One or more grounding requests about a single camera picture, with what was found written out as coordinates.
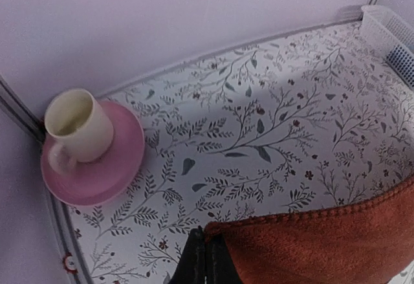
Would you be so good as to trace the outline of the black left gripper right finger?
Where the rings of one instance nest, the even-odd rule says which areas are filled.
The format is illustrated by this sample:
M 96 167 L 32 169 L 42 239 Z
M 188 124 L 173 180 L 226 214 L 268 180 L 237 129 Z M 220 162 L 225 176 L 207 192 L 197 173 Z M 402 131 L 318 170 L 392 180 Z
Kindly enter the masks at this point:
M 241 284 L 224 237 L 214 236 L 206 245 L 206 282 L 208 284 Z

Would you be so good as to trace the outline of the dark red towel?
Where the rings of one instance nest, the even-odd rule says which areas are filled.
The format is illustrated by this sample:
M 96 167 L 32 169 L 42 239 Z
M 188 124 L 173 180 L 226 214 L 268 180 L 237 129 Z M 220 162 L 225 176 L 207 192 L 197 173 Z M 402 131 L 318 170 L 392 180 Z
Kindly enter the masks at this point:
M 413 261 L 413 179 L 347 206 L 211 222 L 243 283 L 387 283 Z

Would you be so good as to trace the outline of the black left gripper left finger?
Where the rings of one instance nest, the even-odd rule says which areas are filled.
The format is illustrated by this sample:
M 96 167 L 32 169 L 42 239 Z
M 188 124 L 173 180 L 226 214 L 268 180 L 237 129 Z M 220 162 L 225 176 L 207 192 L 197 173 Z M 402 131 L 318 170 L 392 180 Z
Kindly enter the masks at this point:
M 190 231 L 169 284 L 202 284 L 206 277 L 206 245 L 203 229 Z

